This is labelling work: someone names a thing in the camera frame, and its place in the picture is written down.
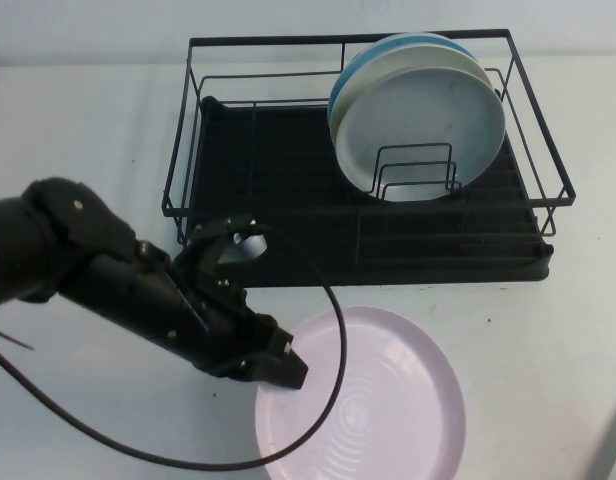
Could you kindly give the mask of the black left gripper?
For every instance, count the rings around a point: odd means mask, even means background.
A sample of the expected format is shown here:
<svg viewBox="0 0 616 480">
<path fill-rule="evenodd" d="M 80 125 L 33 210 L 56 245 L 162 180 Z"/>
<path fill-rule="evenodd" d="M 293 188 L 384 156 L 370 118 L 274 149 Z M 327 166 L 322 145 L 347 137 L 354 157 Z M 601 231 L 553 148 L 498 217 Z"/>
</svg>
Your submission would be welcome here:
<svg viewBox="0 0 616 480">
<path fill-rule="evenodd" d="M 290 333 L 190 255 L 152 245 L 130 262 L 97 255 L 62 295 L 217 378 L 300 390 L 309 371 Z"/>
</svg>

